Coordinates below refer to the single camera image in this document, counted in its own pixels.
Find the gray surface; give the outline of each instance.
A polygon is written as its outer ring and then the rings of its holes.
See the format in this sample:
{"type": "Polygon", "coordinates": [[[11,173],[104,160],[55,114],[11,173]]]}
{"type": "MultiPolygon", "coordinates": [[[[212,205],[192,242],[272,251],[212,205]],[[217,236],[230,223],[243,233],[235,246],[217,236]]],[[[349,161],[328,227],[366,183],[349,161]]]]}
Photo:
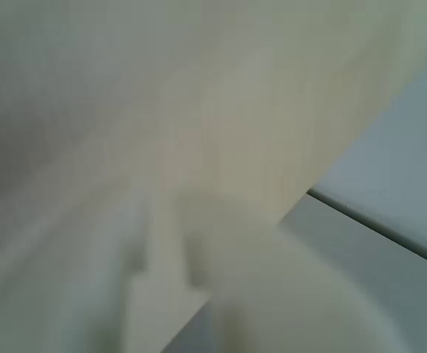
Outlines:
{"type": "Polygon", "coordinates": [[[33,207],[117,168],[155,120],[166,78],[217,43],[206,2],[181,3],[0,0],[0,251],[39,218],[33,207]],[[114,138],[121,121],[131,129],[114,138]],[[30,187],[37,175],[43,190],[30,187]]]}
{"type": "Polygon", "coordinates": [[[282,226],[356,282],[414,352],[427,353],[426,260],[308,195],[282,226]]]}
{"type": "Polygon", "coordinates": [[[314,190],[427,248],[427,67],[314,190]]]}
{"type": "Polygon", "coordinates": [[[216,353],[209,305],[205,304],[162,353],[216,353]]]}

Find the light gray panel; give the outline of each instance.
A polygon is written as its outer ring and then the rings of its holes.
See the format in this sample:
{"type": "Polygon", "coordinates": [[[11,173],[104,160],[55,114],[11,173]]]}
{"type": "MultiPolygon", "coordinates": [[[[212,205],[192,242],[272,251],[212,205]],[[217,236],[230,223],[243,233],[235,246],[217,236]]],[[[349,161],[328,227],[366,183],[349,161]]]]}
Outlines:
{"type": "Polygon", "coordinates": [[[427,260],[306,195],[282,226],[356,282],[427,353],[427,260]]]}
{"type": "Polygon", "coordinates": [[[314,190],[427,248],[427,67],[314,190]]]}

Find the wall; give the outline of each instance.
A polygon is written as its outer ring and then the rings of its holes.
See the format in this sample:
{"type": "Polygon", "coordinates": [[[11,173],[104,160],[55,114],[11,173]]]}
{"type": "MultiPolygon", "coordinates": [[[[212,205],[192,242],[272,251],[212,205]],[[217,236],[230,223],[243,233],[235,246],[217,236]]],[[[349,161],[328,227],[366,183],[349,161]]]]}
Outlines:
{"type": "Polygon", "coordinates": [[[427,67],[314,190],[427,248],[427,67]]]}

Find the white surface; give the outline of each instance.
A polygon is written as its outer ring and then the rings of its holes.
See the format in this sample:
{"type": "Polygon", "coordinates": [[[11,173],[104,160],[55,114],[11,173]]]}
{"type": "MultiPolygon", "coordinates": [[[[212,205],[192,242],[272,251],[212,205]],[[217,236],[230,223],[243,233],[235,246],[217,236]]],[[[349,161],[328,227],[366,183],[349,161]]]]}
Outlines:
{"type": "Polygon", "coordinates": [[[176,214],[162,201],[150,205],[144,271],[129,285],[124,353],[160,353],[207,301],[188,282],[176,214]]]}
{"type": "Polygon", "coordinates": [[[126,188],[93,190],[45,229],[51,236],[16,249],[26,254],[7,259],[12,275],[0,283],[0,353],[119,350],[124,289],[143,236],[137,201],[126,188]]]}
{"type": "Polygon", "coordinates": [[[183,195],[179,210],[220,352],[407,352],[381,308],[301,240],[217,197],[183,195]]]}
{"type": "Polygon", "coordinates": [[[427,247],[427,67],[314,189],[427,247]]]}
{"type": "Polygon", "coordinates": [[[427,1],[63,3],[0,10],[0,252],[121,174],[277,221],[427,59],[427,1]]]}
{"type": "Polygon", "coordinates": [[[282,226],[344,273],[427,353],[427,261],[306,195],[282,226]]]}

